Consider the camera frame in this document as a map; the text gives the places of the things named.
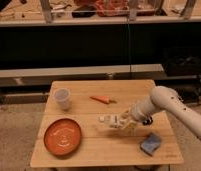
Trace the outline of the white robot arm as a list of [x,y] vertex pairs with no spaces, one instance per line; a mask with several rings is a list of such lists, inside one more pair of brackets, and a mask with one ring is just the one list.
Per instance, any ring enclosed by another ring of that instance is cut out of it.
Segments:
[[201,141],[201,114],[183,104],[179,94],[165,86],[155,86],[146,98],[133,104],[127,113],[121,114],[120,128],[136,125],[163,110],[175,116]]

